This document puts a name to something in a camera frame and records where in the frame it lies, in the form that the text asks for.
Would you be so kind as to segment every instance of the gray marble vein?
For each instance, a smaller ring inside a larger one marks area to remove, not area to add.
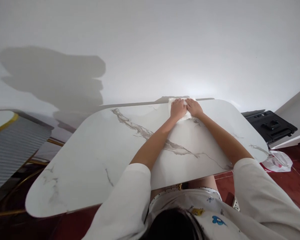
[[[257,146],[257,145],[252,145],[252,144],[250,144],[249,147],[252,147],[252,148],[254,148],[254,149],[257,149],[257,150],[259,150],[259,151],[265,153],[267,156],[269,155],[269,152],[268,152],[268,151],[262,149],[261,147],[259,147],[259,146]]]
[[[49,204],[52,205],[61,204],[66,208],[66,211],[68,211],[67,205],[59,197],[59,187],[58,187],[59,178],[54,175],[53,171],[54,171],[54,166],[52,168],[45,169],[43,171],[43,176],[42,176],[44,179],[43,185],[54,181],[54,185],[52,186],[53,193],[49,199]]]
[[[148,106],[148,107],[152,107],[154,110],[156,110],[153,106]]]
[[[243,138],[243,137],[239,137],[239,136],[236,135],[235,133],[233,133],[232,136],[235,137],[235,138]]]
[[[107,173],[108,182],[109,182],[110,185],[113,187],[113,183],[111,182],[111,179],[110,179],[110,177],[109,177],[108,169],[105,168],[105,170],[106,170],[106,173]]]
[[[197,127],[197,126],[206,127],[199,119],[195,119],[193,122],[196,123],[195,127]]]
[[[120,113],[119,109],[116,108],[116,109],[113,109],[111,110],[115,115],[117,115],[117,118],[119,120],[119,122],[125,124],[126,126],[128,126],[129,128],[133,129],[133,130],[136,130],[137,131],[137,134],[140,134],[145,140],[148,140],[151,135],[153,134],[153,132],[151,132],[150,130],[148,129],[145,129],[144,127],[138,125],[138,124],[135,124],[133,122],[131,122],[131,120],[125,116],[122,115],[122,113]],[[204,154],[206,155],[209,159],[211,159],[212,161],[214,161],[220,168],[224,169],[224,170],[228,170],[228,169],[232,169],[232,167],[230,166],[226,166],[225,168],[220,166],[214,159],[212,159],[211,157],[209,157],[206,153],[192,153],[190,152],[188,149],[176,144],[176,143],[173,143],[171,142],[170,140],[167,139],[167,141],[165,142],[164,144],[164,147],[163,147],[164,150],[167,150],[167,151],[171,151],[173,152],[174,154],[176,155],[186,155],[186,154],[190,154],[190,155],[193,155],[195,156],[196,158],[199,158],[200,155]]]

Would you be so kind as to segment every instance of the hand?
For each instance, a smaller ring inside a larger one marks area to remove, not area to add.
[[[203,114],[203,110],[197,101],[187,98],[186,103],[188,104],[187,109],[192,116],[199,117],[201,114]]]
[[[171,104],[170,118],[179,120],[187,112],[187,106],[184,105],[184,100],[179,98],[174,100]]]

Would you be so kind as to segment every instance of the plastic bag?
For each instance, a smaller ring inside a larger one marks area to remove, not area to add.
[[[266,172],[290,172],[292,160],[283,152],[270,151],[268,158],[260,164]]]

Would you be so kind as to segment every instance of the person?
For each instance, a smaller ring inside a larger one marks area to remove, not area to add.
[[[300,209],[198,102],[186,99],[186,103],[181,99],[172,103],[170,118],[136,153],[83,239],[300,240]],[[213,176],[203,179],[201,186],[169,187],[151,196],[151,169],[187,110],[209,129],[233,164],[240,212],[222,202]]]

